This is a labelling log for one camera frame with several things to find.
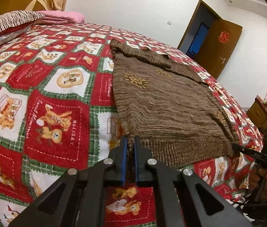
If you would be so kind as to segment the brown wooden side cabinet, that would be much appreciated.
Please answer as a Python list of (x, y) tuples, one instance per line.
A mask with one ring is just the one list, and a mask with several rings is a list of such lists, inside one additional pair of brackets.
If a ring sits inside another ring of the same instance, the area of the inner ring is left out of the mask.
[(267, 111), (259, 95), (255, 97), (254, 103), (247, 110), (246, 114), (260, 133), (264, 134), (264, 131), (267, 129)]

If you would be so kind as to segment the red teddy bear patchwork blanket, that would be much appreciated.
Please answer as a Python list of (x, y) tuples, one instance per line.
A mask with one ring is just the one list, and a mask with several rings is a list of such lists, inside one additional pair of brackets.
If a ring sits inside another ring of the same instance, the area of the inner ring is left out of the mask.
[(36, 25), (0, 47), (0, 226), (8, 226), (65, 170), (92, 166), (119, 143), (112, 39), (193, 67), (241, 144), (262, 149), (262, 135), (236, 100), (180, 50), (103, 25)]

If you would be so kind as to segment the striped grey pillow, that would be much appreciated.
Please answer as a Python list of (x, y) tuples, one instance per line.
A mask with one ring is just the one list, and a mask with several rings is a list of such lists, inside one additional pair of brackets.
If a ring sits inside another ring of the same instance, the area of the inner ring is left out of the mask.
[(37, 20), (45, 17), (40, 12), (16, 10), (0, 15), (0, 46), (21, 35)]

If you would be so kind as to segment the brown knitted sweater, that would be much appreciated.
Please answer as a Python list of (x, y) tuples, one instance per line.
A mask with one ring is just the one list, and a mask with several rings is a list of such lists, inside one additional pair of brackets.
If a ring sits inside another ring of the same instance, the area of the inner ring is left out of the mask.
[(171, 168), (239, 156), (233, 123), (191, 66), (115, 39), (110, 48), (113, 97), (129, 140), (139, 136)]

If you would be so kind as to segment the pink folded blanket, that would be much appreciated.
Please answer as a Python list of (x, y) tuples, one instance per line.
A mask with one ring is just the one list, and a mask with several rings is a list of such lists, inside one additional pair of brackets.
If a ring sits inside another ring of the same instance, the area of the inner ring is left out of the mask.
[(81, 24), (85, 21), (83, 14), (73, 11), (44, 10), (39, 13), (44, 17), (35, 21), (36, 25)]

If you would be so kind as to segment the brown wooden door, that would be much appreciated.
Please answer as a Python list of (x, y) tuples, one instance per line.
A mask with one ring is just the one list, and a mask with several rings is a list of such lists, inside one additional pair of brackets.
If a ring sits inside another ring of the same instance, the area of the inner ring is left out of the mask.
[(177, 48), (217, 79), (242, 30), (242, 26), (222, 19), (203, 0), (199, 0)]

